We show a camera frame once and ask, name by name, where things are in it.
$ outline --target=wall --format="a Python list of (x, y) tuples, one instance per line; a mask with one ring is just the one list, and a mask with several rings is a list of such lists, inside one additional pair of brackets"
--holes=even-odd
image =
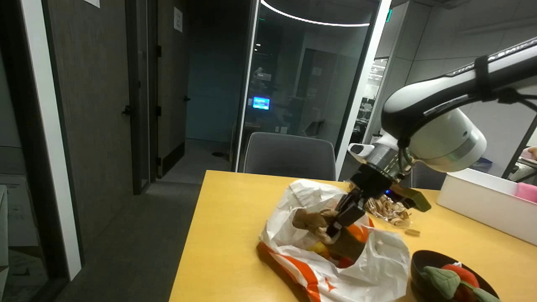
[(185, 138), (229, 143), (244, 72), (244, 2), (187, 2)]

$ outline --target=dark gray wall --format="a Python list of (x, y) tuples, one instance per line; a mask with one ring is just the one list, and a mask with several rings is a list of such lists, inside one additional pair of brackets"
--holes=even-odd
[(246, 0), (187, 2), (185, 136), (227, 143), (241, 104)]
[(45, 0), (81, 255), (132, 195), (123, 2)]

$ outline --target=light fixture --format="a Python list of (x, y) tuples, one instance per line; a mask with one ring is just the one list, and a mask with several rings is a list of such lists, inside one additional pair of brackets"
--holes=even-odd
[(316, 22), (316, 20), (308, 20), (308, 19), (301, 19), (301, 17), (296, 17), (296, 15), (290, 15), (286, 12), (281, 12), (271, 5), (266, 3), (266, 0), (259, 0), (259, 3), (263, 7), (266, 7), (268, 10), (278, 14), (278, 15), (283, 15), (286, 19), (291, 19), (291, 20), (296, 20), (296, 22), (303, 22), (303, 24), (313, 24), (313, 25), (321, 25), (321, 27), (368, 27), (368, 24), (331, 24), (331, 22)]

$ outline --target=door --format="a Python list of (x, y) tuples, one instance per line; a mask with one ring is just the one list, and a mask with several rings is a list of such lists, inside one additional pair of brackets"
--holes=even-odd
[(133, 193), (155, 178), (155, 2), (127, 3)]
[(184, 154), (187, 102), (184, 8), (184, 0), (157, 2), (155, 153), (159, 176), (165, 175)]
[(123, 2), (43, 2), (81, 252), (132, 196)]

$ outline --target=glass wall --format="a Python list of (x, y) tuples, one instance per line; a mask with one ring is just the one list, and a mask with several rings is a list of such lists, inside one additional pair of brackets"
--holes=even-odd
[(258, 2), (241, 153), (254, 131), (338, 148), (377, 10), (370, 0)]

